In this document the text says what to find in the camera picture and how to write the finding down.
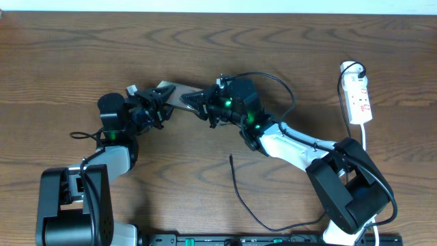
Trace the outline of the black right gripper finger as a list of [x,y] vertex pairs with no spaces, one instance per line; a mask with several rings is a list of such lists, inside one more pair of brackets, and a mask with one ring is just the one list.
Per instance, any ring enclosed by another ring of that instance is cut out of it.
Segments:
[[204,91],[185,93],[180,96],[180,100],[187,106],[194,107],[206,101]]
[[200,120],[207,120],[208,119],[208,109],[206,105],[197,105],[195,107],[195,115]]

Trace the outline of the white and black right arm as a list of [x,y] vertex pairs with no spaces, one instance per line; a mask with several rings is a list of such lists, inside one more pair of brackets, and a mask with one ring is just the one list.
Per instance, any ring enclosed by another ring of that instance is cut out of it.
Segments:
[[316,139],[274,119],[250,79],[218,82],[179,99],[212,127],[220,121],[239,124],[250,149],[304,171],[330,219],[325,243],[357,244],[367,228],[377,225],[376,215],[395,202],[392,188],[357,140]]

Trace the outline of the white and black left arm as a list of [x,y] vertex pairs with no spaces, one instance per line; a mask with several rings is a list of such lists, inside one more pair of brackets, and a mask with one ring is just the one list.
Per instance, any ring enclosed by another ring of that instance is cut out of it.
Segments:
[[110,185],[135,166],[137,136],[163,128],[173,111],[166,102],[174,92],[173,85],[142,91],[131,85],[126,95],[109,93],[98,100],[102,128],[70,133],[73,139],[94,140],[96,151],[41,175],[37,245],[147,245],[138,226],[115,221]]

